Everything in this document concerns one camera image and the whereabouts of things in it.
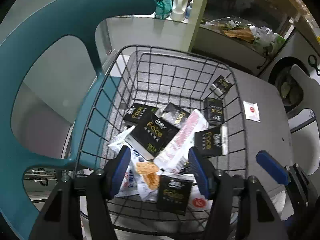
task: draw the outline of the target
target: metal wire grid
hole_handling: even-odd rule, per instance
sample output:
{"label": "metal wire grid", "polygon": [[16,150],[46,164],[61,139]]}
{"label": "metal wire grid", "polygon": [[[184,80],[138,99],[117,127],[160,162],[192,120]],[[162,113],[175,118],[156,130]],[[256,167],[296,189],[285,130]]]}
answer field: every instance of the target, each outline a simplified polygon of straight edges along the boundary
{"label": "metal wire grid", "polygon": [[[219,75],[223,75],[231,83],[230,90],[221,96],[217,96],[215,91],[210,90],[210,84]],[[113,94],[109,92],[110,86],[115,91]],[[106,102],[110,105],[105,112],[99,109],[100,97],[105,97]],[[95,168],[104,167],[108,160],[116,157],[116,153],[108,148],[108,142],[126,128],[123,117],[126,109],[132,103],[142,103],[163,109],[169,102],[172,102],[189,113],[195,108],[204,113],[206,110],[204,99],[207,97],[219,98],[223,101],[229,145],[227,155],[212,157],[209,160],[216,168],[223,169],[231,176],[240,174],[247,177],[244,111],[232,70],[220,61],[192,53],[140,45],[121,49],[108,69],[84,129],[77,164],[81,154],[94,156]],[[100,133],[90,128],[90,121],[95,111],[104,118],[103,129]],[[89,131],[99,138],[96,153],[83,149]],[[155,208],[155,202],[141,202],[138,196],[114,198],[108,201],[108,208],[110,214],[115,215],[113,221],[115,228],[135,233],[167,236],[201,233],[209,214],[208,211],[197,212],[189,208],[186,216],[162,212]],[[171,227],[169,230],[167,228],[163,230],[163,228],[159,229],[159,225],[153,224],[148,225],[148,230],[145,228],[140,230],[130,225],[125,226],[124,224],[127,223],[123,223],[124,218],[149,221],[148,223],[150,221],[166,222],[171,225],[176,224],[176,226],[174,230]]]}

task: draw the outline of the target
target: green plastic bag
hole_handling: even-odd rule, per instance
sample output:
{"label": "green plastic bag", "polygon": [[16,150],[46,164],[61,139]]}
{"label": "green plastic bag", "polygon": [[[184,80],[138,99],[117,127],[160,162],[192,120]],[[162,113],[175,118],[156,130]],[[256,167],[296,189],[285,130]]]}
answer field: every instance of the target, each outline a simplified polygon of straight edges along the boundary
{"label": "green plastic bag", "polygon": [[160,0],[156,6],[155,18],[164,20],[169,16],[172,9],[172,0]]}

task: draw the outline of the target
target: black scissors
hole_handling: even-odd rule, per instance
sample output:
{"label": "black scissors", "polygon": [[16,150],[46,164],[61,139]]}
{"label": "black scissors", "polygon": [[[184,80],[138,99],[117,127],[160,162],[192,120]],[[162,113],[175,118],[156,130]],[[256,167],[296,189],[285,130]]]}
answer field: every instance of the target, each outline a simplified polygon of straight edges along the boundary
{"label": "black scissors", "polygon": [[308,63],[316,70],[317,75],[320,76],[320,69],[318,69],[318,60],[315,55],[310,55],[308,57]]}

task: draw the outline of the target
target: bolt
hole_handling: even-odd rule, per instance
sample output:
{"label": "bolt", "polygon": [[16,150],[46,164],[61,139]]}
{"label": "bolt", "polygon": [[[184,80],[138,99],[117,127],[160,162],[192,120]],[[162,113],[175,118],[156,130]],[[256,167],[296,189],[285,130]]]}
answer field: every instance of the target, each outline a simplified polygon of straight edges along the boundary
{"label": "bolt", "polygon": [[71,179],[71,177],[69,175],[64,175],[64,176],[62,176],[61,181],[67,182],[69,179]]}
{"label": "bolt", "polygon": [[96,173],[98,176],[101,176],[101,175],[103,175],[104,170],[103,170],[103,169],[96,169],[95,173]]}
{"label": "bolt", "polygon": [[222,174],[223,174],[223,171],[220,170],[220,169],[218,169],[218,170],[216,170],[215,174],[216,174],[217,176],[221,177]]}
{"label": "bolt", "polygon": [[255,183],[255,182],[257,182],[257,177],[255,177],[255,176],[250,176],[250,177],[249,177],[249,180],[250,180],[252,183]]}

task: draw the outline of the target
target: red circular logo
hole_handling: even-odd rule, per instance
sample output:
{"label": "red circular logo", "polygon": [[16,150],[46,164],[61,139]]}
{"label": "red circular logo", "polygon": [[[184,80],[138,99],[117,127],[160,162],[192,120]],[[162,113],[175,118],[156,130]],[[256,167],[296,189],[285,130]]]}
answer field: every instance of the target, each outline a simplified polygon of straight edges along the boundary
{"label": "red circular logo", "polygon": [[197,208],[202,208],[205,207],[205,200],[203,198],[197,197],[192,201],[192,204]]}

